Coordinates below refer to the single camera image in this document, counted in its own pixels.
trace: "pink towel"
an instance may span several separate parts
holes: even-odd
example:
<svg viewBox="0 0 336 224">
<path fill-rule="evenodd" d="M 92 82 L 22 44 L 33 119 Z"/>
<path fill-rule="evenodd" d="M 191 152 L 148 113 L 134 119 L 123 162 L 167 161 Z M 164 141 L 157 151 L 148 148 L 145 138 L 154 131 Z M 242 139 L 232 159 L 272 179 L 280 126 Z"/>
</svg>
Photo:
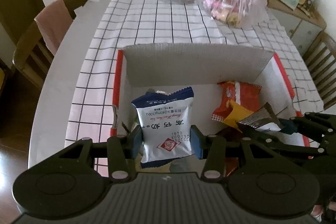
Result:
<svg viewBox="0 0 336 224">
<path fill-rule="evenodd" d="M 35 17 L 35 21 L 47 48 L 55 55 L 73 21 L 64 1 L 56 0 L 49 4 Z"/>
</svg>

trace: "red snack package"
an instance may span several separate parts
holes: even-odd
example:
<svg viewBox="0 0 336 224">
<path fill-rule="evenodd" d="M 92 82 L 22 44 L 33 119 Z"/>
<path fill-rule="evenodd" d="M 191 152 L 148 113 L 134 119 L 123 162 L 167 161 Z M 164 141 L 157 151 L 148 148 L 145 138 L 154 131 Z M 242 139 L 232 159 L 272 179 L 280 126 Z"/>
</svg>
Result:
<svg viewBox="0 0 336 224">
<path fill-rule="evenodd" d="M 259 93 L 261 86 L 243 82 L 221 82 L 222 86 L 222 102 L 220 106 L 212 113 L 212 120 L 222 122 L 231 113 L 232 107 L 230 100 L 245 107 L 251 111 L 257 111 L 259 107 Z"/>
</svg>

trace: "white table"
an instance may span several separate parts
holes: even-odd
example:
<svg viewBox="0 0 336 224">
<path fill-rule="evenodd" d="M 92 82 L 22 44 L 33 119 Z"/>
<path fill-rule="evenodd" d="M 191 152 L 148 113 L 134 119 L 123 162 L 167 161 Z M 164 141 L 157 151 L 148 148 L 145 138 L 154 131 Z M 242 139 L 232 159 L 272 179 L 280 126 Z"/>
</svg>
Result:
<svg viewBox="0 0 336 224">
<path fill-rule="evenodd" d="M 110 0 L 88 1 L 66 33 L 45 79 L 31 130 L 28 168 L 64 148 L 69 112 L 87 49 Z"/>
</svg>

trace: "checkered tablecloth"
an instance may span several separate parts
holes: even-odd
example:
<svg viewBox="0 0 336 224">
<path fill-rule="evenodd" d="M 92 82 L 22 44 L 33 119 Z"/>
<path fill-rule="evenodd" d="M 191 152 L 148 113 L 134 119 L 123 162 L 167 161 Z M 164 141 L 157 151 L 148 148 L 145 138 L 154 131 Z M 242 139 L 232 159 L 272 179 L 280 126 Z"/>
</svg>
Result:
<svg viewBox="0 0 336 224">
<path fill-rule="evenodd" d="M 163 42 L 222 43 L 274 51 L 294 88 L 294 108 L 302 113 L 323 110 L 323 101 L 298 50 L 270 12 L 268 21 L 242 30 L 213 20 L 196 4 L 111 0 L 83 61 L 73 95 L 65 146 L 82 137 L 105 142 L 110 136 L 117 49 Z M 96 170 L 107 174 L 106 159 L 99 159 L 95 164 Z"/>
</svg>

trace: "wooden cabinet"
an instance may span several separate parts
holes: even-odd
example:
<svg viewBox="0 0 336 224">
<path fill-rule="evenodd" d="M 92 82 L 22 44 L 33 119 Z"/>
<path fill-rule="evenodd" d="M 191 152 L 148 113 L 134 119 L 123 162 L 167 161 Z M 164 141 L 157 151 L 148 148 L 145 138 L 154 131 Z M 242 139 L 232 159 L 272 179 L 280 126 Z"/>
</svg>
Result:
<svg viewBox="0 0 336 224">
<path fill-rule="evenodd" d="M 317 35 L 326 28 L 324 19 L 317 11 L 308 17 L 300 9 L 290 9 L 279 0 L 268 0 L 268 7 L 287 35 L 297 47 L 301 56 L 307 51 Z"/>
</svg>

